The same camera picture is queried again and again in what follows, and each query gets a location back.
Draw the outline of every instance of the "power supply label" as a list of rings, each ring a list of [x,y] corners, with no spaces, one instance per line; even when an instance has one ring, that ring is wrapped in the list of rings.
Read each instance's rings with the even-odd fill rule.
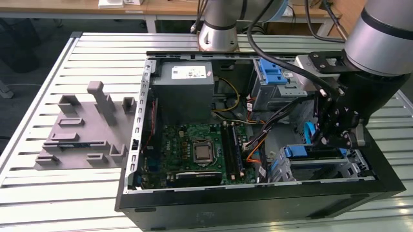
[[[207,77],[204,66],[174,66],[172,79],[203,79]]]

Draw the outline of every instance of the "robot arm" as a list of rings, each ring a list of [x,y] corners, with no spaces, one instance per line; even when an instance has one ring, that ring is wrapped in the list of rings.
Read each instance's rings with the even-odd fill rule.
[[[234,51],[236,19],[251,20],[267,4],[270,0],[210,0],[199,34],[200,49]],[[272,1],[259,20],[279,16],[284,4],[284,0]],[[298,62],[302,64],[302,72],[295,74],[299,80],[309,82],[306,78],[310,77],[303,73],[338,76],[330,81],[337,91],[326,92],[319,86],[314,89],[318,121],[311,141],[315,146],[357,148],[369,145],[363,134],[370,116],[395,94],[413,71],[411,9],[411,0],[369,0],[345,49],[314,52],[305,57],[306,62]]]
[[[406,20],[411,9],[410,0],[369,0],[343,51],[309,55],[319,73],[339,74],[342,90],[337,96],[317,95],[315,145],[357,148],[369,144],[363,126],[413,71],[413,23]]]

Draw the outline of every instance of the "motherboard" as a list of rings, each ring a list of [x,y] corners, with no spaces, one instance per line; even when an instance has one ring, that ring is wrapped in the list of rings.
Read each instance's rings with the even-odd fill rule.
[[[151,188],[182,188],[255,182],[252,167],[243,166],[243,124],[167,125],[160,158],[148,158]]]

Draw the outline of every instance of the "screw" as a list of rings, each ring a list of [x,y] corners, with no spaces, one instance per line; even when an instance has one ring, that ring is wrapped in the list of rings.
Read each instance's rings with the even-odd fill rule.
[[[325,90],[323,90],[323,89],[321,89],[321,90],[319,90],[319,93],[321,93],[321,95],[322,95],[323,97],[326,97],[326,96],[327,96],[327,93],[325,92]]]
[[[339,95],[341,95],[341,96],[343,96],[343,95],[345,95],[345,92],[342,91],[342,89],[341,89],[341,88],[338,88],[338,93],[339,93]]]

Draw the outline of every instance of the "slotted aluminum surface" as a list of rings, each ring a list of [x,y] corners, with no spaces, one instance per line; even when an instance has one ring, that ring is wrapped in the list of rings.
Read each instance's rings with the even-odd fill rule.
[[[271,52],[338,50],[310,37],[256,36]],[[239,36],[240,51],[252,51]],[[139,231],[113,211],[120,169],[33,170],[35,158],[55,123],[61,94],[93,101],[85,88],[101,81],[112,100],[136,96],[145,51],[196,51],[186,34],[84,33],[71,38],[32,106],[0,157],[1,231]],[[279,222],[196,231],[413,231],[413,118],[410,102],[397,94],[374,113],[369,130],[407,190],[333,219]]]

